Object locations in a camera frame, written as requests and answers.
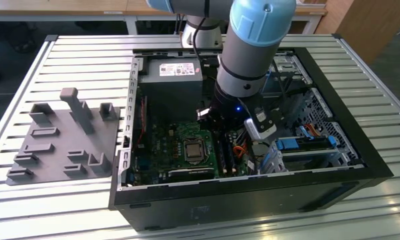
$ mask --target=robotic arm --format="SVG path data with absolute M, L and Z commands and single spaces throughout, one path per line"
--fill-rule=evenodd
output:
M 146 0 L 146 3 L 161 11 L 187 15 L 191 28 L 206 18 L 199 31 L 217 28 L 218 20 L 229 20 L 210 107 L 223 118 L 231 117 L 233 109 L 242 108 L 247 113 L 243 126 L 250 138 L 265 139 L 277 129 L 262 107 L 259 90 L 289 31 L 295 0 Z M 206 114 L 206 109 L 198 110 L 197 118 Z

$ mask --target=gray fixture plate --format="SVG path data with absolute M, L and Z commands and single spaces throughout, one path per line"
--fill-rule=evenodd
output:
M 53 145 L 51 151 L 37 151 L 33 154 L 37 156 L 37 163 L 23 164 L 22 166 L 13 163 L 11 171 L 17 171 L 22 168 L 29 169 L 33 172 L 31 177 L 21 177 L 17 181 L 10 178 L 6 179 L 7 185 L 37 184 L 46 182 L 57 182 L 66 180 L 94 179 L 109 177 L 111 169 L 102 172 L 93 172 L 87 166 L 87 158 L 78 161 L 70 161 L 66 157 L 67 151 L 83 150 L 86 154 L 93 154 L 97 161 L 101 159 L 103 153 L 109 166 L 114 159 L 114 149 L 118 130 L 118 118 L 115 120 L 102 121 L 98 108 L 90 108 L 91 119 L 90 123 L 94 128 L 94 133 L 86 135 L 82 131 L 78 123 L 70 116 L 70 110 L 54 110 L 53 114 L 47 114 L 46 117 L 50 121 L 50 126 L 58 129 L 58 135 L 49 135 L 42 137 L 33 137 L 33 130 L 41 129 L 41 127 L 33 121 L 25 140 L 18 151 L 19 154 L 26 154 L 23 149 L 26 146 L 34 145 Z M 119 116 L 119 108 L 114 107 L 115 116 Z M 85 169 L 85 173 L 81 174 L 65 174 L 65 166 L 74 166 L 81 164 Z

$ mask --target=black cable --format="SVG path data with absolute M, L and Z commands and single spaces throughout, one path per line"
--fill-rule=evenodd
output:
M 185 15 L 182 15 L 181 18 L 178 19 L 178 29 L 177 29 L 177 34 L 179 34 L 179 32 L 181 32 L 181 30 L 182 30 L 183 17 L 185 17 Z
M 266 147 L 269 147 L 269 144 L 266 142 L 259 142 L 258 144 L 265 145 Z
M 173 34 L 177 34 L 177 30 L 178 30 L 178 23 L 179 23 L 179 20 L 181 20 L 181 15 L 179 14 L 175 14 L 175 20 L 174 20 L 174 31 L 173 31 Z
M 285 100 L 286 99 L 286 91 L 285 91 L 285 88 L 283 88 L 282 83 L 281 83 L 281 76 L 279 76 L 279 72 L 278 72 L 278 69 L 277 69 L 277 64 L 275 64 L 274 59 L 271 59 L 271 66 L 273 66 L 273 71 L 274 71 L 275 76 L 277 76 L 277 81 L 278 81 L 278 85 L 279 85 L 279 89 L 281 89 L 282 99 Z
M 199 54 L 197 52 L 195 38 L 197 38 L 198 29 L 201 28 L 201 25 L 205 22 L 205 20 L 206 20 L 206 18 L 203 17 L 199 21 L 199 24 L 198 24 L 197 28 L 194 29 L 193 36 L 191 36 L 191 48 L 193 48 L 193 52 L 194 52 L 199 62 L 201 62 L 201 57 L 199 57 Z

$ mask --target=aluminum extrusion table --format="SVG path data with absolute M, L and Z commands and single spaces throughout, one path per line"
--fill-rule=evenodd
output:
M 53 109 L 67 108 L 58 101 L 58 94 L 61 88 L 74 87 L 89 107 L 98 107 L 101 102 L 123 107 L 131 49 L 179 47 L 178 38 L 170 35 L 59 36 L 47 40 L 0 122 L 0 239 L 400 238 L 400 102 L 345 41 L 330 35 L 287 35 L 281 47 L 306 47 L 394 174 L 330 208 L 135 232 L 119 213 L 106 209 L 109 177 L 5 185 L 31 122 L 27 111 L 33 103 L 47 102 Z

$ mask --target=green circuit board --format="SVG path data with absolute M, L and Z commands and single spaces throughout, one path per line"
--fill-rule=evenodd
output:
M 189 158 L 189 149 L 199 151 L 201 157 Z M 195 122 L 153 125 L 150 155 L 139 156 L 137 161 L 141 182 L 149 182 L 151 178 L 151 183 L 155 183 L 159 173 L 175 169 L 213 168 L 214 177 L 219 176 L 211 134 L 201 130 Z

